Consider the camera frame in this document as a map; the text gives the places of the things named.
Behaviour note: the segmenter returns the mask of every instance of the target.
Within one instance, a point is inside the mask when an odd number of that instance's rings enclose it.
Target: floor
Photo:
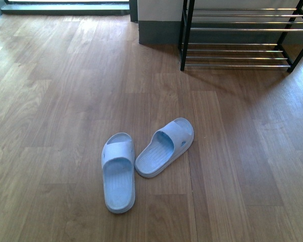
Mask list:
[[[0,18],[0,241],[303,242],[303,60],[181,72],[177,52],[129,16]],[[190,149],[110,213],[104,143],[137,156],[180,116]]]

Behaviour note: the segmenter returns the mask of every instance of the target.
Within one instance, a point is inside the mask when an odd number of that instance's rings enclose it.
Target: light blue slipper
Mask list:
[[[113,135],[102,150],[102,172],[106,206],[124,213],[135,202],[134,146],[126,133]]]
[[[192,144],[194,130],[185,118],[177,118],[156,131],[150,144],[137,157],[135,167],[144,177],[161,173]]]

